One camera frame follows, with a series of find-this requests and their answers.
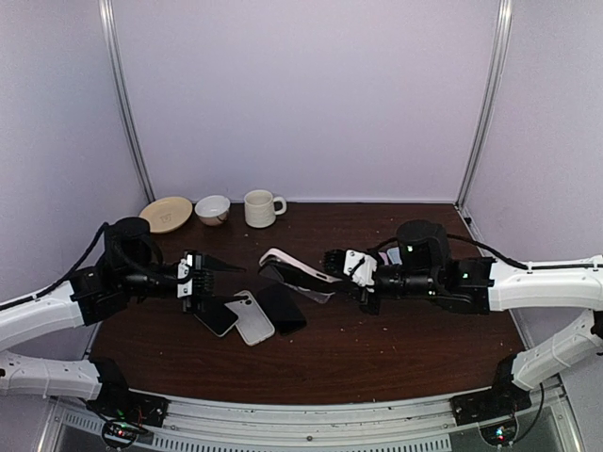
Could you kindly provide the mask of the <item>clear magsafe phone case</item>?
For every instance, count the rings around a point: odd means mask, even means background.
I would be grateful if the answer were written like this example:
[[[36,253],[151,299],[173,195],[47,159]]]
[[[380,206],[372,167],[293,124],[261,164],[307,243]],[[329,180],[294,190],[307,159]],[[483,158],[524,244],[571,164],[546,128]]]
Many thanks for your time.
[[[304,287],[300,287],[301,292],[309,299],[324,304],[334,295],[335,289],[331,284],[327,283],[312,283]]]

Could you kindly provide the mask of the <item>light blue phone case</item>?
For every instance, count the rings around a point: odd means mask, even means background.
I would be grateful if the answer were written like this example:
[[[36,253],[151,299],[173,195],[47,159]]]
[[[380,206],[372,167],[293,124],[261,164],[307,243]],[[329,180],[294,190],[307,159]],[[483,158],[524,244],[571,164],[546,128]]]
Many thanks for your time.
[[[397,247],[390,248],[386,252],[386,255],[387,255],[388,261],[391,265],[400,265],[401,264],[400,253],[399,253],[399,249]]]

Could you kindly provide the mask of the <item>pinkish beige phone case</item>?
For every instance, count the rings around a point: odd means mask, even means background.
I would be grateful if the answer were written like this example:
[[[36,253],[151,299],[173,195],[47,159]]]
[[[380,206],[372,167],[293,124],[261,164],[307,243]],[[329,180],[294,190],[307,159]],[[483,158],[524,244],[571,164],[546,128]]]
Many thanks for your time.
[[[286,266],[292,267],[298,272],[305,274],[308,277],[314,278],[317,281],[322,281],[324,283],[338,283],[341,282],[341,279],[336,278],[334,276],[327,275],[325,273],[316,270],[304,262],[296,259],[294,256],[286,253],[283,250],[277,248],[271,248],[267,250],[259,259],[258,264],[260,266],[264,264],[285,264]]]

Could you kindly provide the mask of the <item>black phone with dark case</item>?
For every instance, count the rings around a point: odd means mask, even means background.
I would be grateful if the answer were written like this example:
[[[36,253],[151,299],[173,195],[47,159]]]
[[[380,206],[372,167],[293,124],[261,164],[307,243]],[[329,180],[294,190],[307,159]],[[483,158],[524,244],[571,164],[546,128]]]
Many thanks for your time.
[[[279,284],[261,289],[257,302],[275,330],[288,336],[307,326],[307,320],[291,296],[290,290]]]

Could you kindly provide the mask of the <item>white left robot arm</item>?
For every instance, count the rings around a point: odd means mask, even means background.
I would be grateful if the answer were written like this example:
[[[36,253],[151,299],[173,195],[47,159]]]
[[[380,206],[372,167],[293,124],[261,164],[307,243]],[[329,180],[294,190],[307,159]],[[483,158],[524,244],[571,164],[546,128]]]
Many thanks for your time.
[[[56,361],[31,358],[12,348],[45,334],[103,322],[125,310],[131,300],[180,299],[198,315],[228,302],[213,292],[216,272],[237,266],[197,251],[167,264],[151,237],[147,220],[122,218],[104,223],[92,239],[104,251],[93,266],[76,263],[49,286],[1,304],[2,396],[67,396],[99,401],[116,418],[136,408],[120,368],[109,359]]]

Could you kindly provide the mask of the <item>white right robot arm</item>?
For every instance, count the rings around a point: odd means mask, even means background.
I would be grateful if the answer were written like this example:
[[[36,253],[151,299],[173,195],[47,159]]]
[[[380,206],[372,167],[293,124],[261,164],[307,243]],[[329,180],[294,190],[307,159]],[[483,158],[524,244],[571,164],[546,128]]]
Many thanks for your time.
[[[504,414],[543,380],[602,349],[602,258],[521,263],[491,250],[489,256],[453,259],[443,225],[417,219],[393,238],[399,264],[387,264],[374,247],[330,250],[325,272],[341,280],[363,311],[377,314],[384,298],[427,299],[455,314],[488,315],[519,308],[579,308],[579,317],[543,343],[497,365],[493,388],[483,395],[489,414]]]

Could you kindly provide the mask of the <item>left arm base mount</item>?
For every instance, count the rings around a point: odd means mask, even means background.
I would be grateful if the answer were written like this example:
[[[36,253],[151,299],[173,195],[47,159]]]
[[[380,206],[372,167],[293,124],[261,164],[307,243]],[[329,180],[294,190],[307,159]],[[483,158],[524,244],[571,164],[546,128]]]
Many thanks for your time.
[[[95,399],[83,400],[86,408],[102,421],[101,438],[105,444],[122,451],[140,437],[151,438],[148,427],[161,428],[169,400],[159,395],[133,391],[118,365],[111,359],[92,359],[101,384]]]

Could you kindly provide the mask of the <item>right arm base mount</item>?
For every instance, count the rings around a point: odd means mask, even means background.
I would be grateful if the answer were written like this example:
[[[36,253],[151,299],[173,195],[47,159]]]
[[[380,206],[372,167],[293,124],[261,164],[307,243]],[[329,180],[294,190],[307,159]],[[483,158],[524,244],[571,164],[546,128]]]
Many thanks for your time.
[[[510,446],[521,438],[516,415],[531,407],[530,391],[513,383],[515,358],[515,355],[510,355],[497,365],[494,382],[489,389],[450,399],[456,425],[485,423],[480,427],[481,437],[496,447]]]

